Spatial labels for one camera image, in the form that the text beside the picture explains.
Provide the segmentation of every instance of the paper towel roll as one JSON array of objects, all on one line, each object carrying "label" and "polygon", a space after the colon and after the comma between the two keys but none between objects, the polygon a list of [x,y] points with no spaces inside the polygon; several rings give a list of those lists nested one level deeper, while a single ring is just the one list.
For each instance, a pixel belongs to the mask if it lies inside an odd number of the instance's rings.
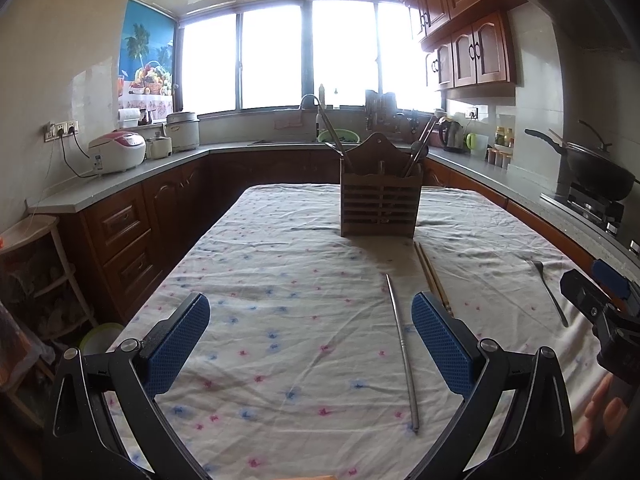
[{"label": "paper towel roll", "polygon": [[121,108],[118,110],[119,121],[138,120],[140,118],[140,108]]}]

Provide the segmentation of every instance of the black cable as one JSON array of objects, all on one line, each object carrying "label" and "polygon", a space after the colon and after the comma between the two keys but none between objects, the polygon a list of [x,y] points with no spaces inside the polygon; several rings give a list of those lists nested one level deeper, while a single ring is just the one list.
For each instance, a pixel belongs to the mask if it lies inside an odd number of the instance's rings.
[{"label": "black cable", "polygon": [[80,146],[80,143],[78,142],[78,132],[76,132],[76,129],[74,127],[69,128],[69,133],[73,134],[74,136],[74,140],[76,142],[76,145],[78,146],[78,150],[80,150],[82,152],[82,154],[86,157],[86,158],[91,158],[89,155],[87,155],[84,150],[82,149],[82,147]]},{"label": "black cable", "polygon": [[95,176],[95,175],[81,175],[81,174],[78,174],[78,172],[77,172],[76,170],[74,170],[74,169],[71,167],[71,165],[66,161],[65,139],[64,139],[64,137],[60,136],[60,142],[62,143],[62,158],[64,158],[64,159],[65,159],[65,164],[68,166],[68,168],[69,168],[71,171],[73,171],[73,172],[76,174],[76,176],[78,176],[78,177],[80,177],[80,178],[91,178],[92,176]]}]

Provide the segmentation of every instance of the range hood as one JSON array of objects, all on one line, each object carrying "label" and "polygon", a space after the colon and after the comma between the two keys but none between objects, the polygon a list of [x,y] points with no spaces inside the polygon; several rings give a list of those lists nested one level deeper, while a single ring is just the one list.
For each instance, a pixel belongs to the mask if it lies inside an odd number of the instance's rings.
[{"label": "range hood", "polygon": [[620,14],[609,0],[529,1],[546,12],[581,48],[615,52],[630,50],[631,43],[623,31],[624,23],[619,22]]}]

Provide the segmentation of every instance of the green bowl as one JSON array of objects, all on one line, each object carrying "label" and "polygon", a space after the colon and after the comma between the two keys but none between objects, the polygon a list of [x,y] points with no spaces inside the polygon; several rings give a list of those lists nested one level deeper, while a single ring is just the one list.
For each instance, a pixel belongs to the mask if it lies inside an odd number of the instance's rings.
[{"label": "green bowl", "polygon": [[[351,130],[341,130],[336,128],[335,133],[338,134],[340,142],[360,142],[360,136]],[[334,142],[329,130],[321,130],[318,135],[318,142]]]}]

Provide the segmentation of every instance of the wall socket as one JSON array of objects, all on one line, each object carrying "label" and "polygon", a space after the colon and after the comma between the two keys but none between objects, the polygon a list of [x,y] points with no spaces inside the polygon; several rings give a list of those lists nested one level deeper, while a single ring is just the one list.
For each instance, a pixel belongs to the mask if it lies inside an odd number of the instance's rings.
[{"label": "wall socket", "polygon": [[42,128],[44,133],[44,141],[56,140],[60,138],[59,131],[62,130],[63,137],[72,136],[74,133],[69,133],[69,130],[73,127],[73,132],[78,133],[78,121],[67,121],[66,123],[49,123],[45,124]]}]

